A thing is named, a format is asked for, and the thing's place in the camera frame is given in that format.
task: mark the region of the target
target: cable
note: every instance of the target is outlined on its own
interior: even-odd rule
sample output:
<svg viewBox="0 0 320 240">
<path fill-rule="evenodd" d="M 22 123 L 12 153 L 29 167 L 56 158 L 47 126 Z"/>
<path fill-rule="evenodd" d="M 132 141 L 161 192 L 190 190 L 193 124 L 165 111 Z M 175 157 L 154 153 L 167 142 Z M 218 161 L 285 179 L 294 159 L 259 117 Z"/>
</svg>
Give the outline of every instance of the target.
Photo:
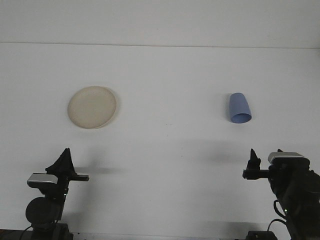
<svg viewBox="0 0 320 240">
<path fill-rule="evenodd" d="M 267 232 L 269 232 L 270 226 L 271 226 L 271 224 L 274 223 L 274 222 L 280 222 L 280 223 L 282 223 L 282 224 L 284 224 L 284 225 L 287 226 L 287 223 L 286 223 L 285 221 L 283 221 L 282 219 L 276 218 L 276 219 L 273 219 L 273 220 L 269 223 L 269 226 L 268 226 L 268 228 L 267 228 Z"/>
<path fill-rule="evenodd" d="M 273 202 L 273 209 L 276 212 L 276 214 L 279 215 L 279 217 L 283 218 L 283 219 L 287 219 L 287 217 L 285 215 L 283 215 L 277 208 L 277 202 L 279 202 L 278 200 L 274 200 Z"/>
<path fill-rule="evenodd" d="M 25 234 L 25 232 L 29 229 L 29 228 L 31 228 L 32 226 L 29 226 L 29 227 L 27 227 L 25 230 L 23 230 L 23 232 L 21 233 L 21 235 L 20 235 L 20 237 L 19 237 L 19 240 L 21 240 L 22 239 L 22 237 L 23 237 L 23 235 Z"/>
</svg>

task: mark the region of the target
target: white surface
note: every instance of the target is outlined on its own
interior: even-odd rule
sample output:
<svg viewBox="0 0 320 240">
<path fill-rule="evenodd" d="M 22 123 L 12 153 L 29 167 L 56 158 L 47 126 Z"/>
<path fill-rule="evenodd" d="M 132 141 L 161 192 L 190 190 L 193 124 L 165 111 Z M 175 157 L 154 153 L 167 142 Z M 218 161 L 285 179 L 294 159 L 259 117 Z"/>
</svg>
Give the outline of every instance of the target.
<svg viewBox="0 0 320 240">
<path fill-rule="evenodd" d="M 0 0 L 0 42 L 320 47 L 319 0 Z"/>
<path fill-rule="evenodd" d="M 2 228 L 29 224 L 40 192 L 26 181 L 66 147 L 90 175 L 70 183 L 63 215 L 81 233 L 244 238 L 276 217 L 268 181 L 242 178 L 250 148 L 263 168 L 281 148 L 320 173 L 316 49 L 1 43 L 0 56 Z M 92 85 L 114 90 L 119 111 L 81 129 L 67 106 Z M 248 123 L 228 120 L 234 92 L 248 100 Z"/>
</svg>

